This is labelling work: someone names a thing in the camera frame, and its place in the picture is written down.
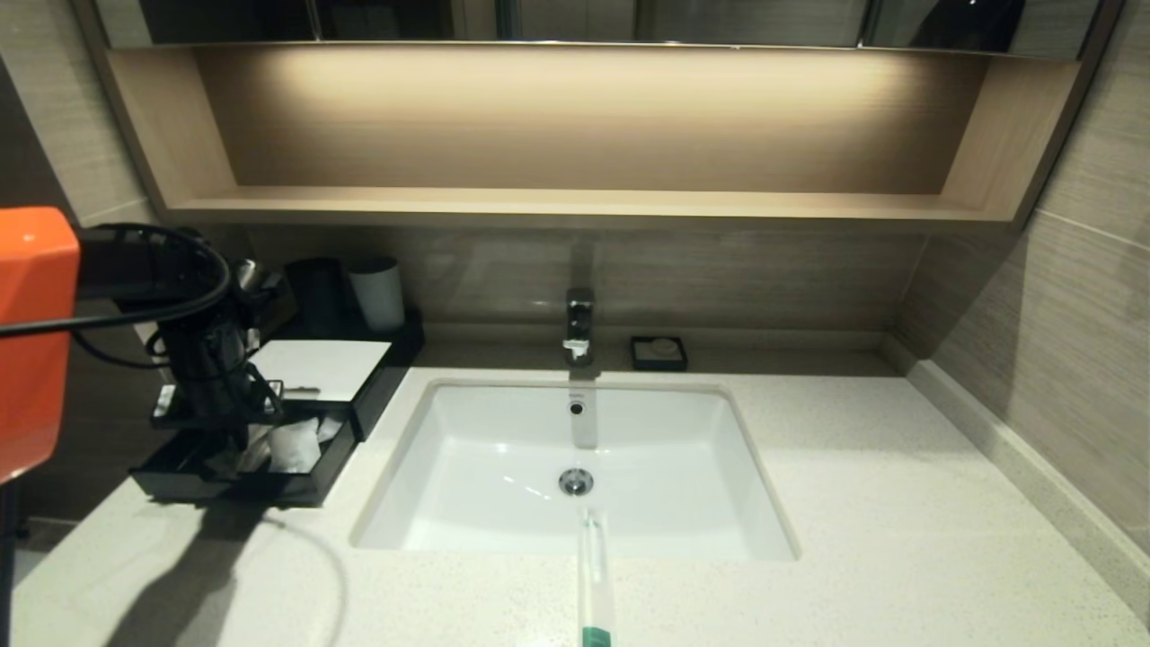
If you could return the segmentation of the white shower cap packet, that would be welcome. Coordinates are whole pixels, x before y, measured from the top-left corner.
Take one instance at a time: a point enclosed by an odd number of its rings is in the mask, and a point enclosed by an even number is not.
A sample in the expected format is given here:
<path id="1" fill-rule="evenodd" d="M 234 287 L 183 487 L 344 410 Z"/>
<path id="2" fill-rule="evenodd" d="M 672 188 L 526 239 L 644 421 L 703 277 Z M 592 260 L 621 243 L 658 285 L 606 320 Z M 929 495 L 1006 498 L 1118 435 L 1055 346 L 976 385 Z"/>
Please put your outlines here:
<path id="1" fill-rule="evenodd" d="M 317 418 L 288 423 L 268 430 L 270 471 L 273 473 L 309 473 L 322 455 Z"/>

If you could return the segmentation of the black plastic tray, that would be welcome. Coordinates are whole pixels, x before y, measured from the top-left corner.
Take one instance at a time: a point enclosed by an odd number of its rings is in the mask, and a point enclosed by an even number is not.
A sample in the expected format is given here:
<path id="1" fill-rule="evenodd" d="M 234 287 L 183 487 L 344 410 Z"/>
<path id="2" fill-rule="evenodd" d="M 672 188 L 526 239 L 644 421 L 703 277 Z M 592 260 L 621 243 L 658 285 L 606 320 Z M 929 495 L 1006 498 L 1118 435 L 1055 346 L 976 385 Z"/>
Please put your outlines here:
<path id="1" fill-rule="evenodd" d="M 274 472 L 269 460 L 253 471 L 239 471 L 233 442 L 200 430 L 182 430 L 128 473 L 144 495 L 161 503 L 229 501 L 277 508 L 320 507 L 358 444 L 356 422 L 345 415 L 334 419 L 342 423 L 340 428 L 332 439 L 320 442 L 319 459 L 304 473 Z"/>

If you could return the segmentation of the white panel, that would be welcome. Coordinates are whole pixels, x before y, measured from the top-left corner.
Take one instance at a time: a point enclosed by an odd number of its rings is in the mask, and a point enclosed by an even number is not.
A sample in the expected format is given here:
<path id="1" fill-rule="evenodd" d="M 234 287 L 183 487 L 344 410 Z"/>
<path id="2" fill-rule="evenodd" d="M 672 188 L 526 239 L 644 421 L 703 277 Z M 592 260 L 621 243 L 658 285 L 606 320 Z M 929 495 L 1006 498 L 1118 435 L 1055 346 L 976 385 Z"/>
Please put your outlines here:
<path id="1" fill-rule="evenodd" d="M 283 400 L 346 403 L 385 359 L 390 342 L 276 340 L 251 356 Z"/>

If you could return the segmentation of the black cup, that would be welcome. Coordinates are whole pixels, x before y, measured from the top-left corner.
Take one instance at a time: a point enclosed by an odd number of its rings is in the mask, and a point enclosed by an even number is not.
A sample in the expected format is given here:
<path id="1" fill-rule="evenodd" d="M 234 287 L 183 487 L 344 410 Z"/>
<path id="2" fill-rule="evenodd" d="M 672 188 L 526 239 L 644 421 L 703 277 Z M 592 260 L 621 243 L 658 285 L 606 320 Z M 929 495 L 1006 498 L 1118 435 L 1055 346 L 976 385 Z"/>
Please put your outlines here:
<path id="1" fill-rule="evenodd" d="M 300 259 L 284 267 L 305 332 L 334 339 L 345 324 L 346 288 L 337 259 Z"/>

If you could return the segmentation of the white cup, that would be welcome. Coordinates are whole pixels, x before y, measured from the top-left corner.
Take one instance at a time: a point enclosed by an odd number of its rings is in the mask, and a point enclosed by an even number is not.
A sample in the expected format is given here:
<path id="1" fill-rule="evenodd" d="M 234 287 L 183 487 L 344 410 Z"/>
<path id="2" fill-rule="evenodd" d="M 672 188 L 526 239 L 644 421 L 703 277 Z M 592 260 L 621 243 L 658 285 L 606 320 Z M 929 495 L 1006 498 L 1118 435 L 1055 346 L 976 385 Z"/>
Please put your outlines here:
<path id="1" fill-rule="evenodd" d="M 373 332 L 394 332 L 402 328 L 406 316 L 397 259 L 381 255 L 353 262 L 348 265 L 348 282 L 366 328 Z"/>

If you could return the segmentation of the chrome faucet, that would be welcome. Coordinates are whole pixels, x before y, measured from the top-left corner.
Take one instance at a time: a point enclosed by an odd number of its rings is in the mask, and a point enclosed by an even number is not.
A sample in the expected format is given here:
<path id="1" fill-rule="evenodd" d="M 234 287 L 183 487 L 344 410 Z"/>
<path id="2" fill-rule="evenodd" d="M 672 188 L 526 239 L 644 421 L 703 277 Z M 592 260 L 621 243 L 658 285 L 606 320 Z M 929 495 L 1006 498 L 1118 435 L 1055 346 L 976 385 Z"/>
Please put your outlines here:
<path id="1" fill-rule="evenodd" d="M 595 295 L 592 288 L 578 287 L 567 291 L 564 300 L 564 359 L 572 368 L 592 363 L 592 324 Z"/>

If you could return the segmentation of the long packet with green end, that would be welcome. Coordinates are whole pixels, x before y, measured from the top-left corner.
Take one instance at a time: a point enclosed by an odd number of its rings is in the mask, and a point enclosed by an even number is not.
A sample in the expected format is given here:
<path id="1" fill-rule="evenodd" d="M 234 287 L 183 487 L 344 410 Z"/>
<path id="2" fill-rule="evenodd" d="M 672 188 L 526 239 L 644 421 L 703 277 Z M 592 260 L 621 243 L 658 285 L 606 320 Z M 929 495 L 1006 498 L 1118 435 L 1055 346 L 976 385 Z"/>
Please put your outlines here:
<path id="1" fill-rule="evenodd" d="M 615 590 L 601 513 L 578 513 L 578 647 L 615 646 Z"/>

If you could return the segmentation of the mirror cabinet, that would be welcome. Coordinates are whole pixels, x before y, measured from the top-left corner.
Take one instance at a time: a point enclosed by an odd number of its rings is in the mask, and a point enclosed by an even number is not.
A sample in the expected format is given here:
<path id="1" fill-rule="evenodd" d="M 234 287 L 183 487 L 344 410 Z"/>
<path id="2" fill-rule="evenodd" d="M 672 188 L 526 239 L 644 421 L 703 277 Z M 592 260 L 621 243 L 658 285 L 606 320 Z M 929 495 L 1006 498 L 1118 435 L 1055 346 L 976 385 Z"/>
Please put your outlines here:
<path id="1" fill-rule="evenodd" d="M 107 49 L 509 43 L 1079 60 L 1121 0 L 68 0 Z"/>

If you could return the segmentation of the black soap dish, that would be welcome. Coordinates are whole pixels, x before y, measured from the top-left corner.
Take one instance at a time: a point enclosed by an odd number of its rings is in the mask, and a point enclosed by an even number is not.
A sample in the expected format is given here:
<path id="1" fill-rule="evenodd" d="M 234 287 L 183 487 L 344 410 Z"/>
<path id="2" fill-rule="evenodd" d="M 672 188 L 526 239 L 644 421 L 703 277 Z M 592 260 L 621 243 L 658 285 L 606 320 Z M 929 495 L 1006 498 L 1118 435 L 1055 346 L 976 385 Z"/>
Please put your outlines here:
<path id="1" fill-rule="evenodd" d="M 632 369 L 641 372 L 687 372 L 689 368 L 689 359 L 687 359 L 685 345 L 678 339 L 678 337 L 669 337 L 669 339 L 675 339 L 678 342 L 678 349 L 682 351 L 682 356 L 678 359 L 659 359 L 650 355 L 649 342 L 656 337 L 632 337 L 630 340 L 630 359 L 632 359 Z"/>

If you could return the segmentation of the white sink basin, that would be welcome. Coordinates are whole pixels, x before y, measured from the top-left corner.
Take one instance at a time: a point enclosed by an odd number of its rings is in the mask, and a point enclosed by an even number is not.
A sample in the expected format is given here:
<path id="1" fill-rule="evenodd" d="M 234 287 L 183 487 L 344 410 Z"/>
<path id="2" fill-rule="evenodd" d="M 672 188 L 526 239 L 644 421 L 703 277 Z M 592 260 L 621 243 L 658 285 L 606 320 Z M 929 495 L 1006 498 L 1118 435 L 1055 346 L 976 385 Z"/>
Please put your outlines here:
<path id="1" fill-rule="evenodd" d="M 564 495 L 567 468 L 593 473 L 593 491 Z M 610 557 L 800 557 L 729 396 L 610 384 L 436 382 L 353 544 L 572 555 L 584 507 L 601 513 Z"/>

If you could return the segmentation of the wooden wall shelf niche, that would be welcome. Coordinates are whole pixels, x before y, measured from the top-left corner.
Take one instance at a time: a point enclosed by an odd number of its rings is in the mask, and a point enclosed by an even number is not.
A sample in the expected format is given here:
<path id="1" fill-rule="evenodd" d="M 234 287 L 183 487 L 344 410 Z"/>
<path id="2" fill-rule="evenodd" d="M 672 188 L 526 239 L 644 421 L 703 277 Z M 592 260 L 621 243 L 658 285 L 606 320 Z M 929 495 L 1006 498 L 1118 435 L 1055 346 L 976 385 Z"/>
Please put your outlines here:
<path id="1" fill-rule="evenodd" d="M 1082 67 L 915 51 L 98 49 L 181 224 L 1018 226 Z"/>

